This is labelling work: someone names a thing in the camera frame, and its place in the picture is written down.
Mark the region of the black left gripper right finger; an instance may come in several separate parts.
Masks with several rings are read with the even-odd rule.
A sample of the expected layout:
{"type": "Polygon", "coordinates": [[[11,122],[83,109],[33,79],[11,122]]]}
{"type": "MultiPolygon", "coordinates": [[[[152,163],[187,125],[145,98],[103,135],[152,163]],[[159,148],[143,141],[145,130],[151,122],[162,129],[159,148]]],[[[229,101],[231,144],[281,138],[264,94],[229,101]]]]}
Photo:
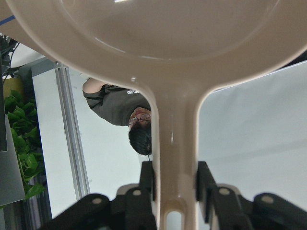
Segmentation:
{"type": "Polygon", "coordinates": [[[199,202],[204,223],[219,224],[216,197],[217,185],[205,161],[198,162],[196,185],[196,198],[199,202]]]}

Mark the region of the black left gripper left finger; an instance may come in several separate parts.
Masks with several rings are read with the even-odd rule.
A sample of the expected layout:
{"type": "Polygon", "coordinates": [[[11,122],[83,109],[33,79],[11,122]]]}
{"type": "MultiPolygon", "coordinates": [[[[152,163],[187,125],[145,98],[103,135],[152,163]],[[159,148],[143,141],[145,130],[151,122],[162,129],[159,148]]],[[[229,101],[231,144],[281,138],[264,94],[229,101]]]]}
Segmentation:
{"type": "Polygon", "coordinates": [[[145,188],[155,201],[155,174],[152,161],[142,162],[139,187],[145,188]]]}

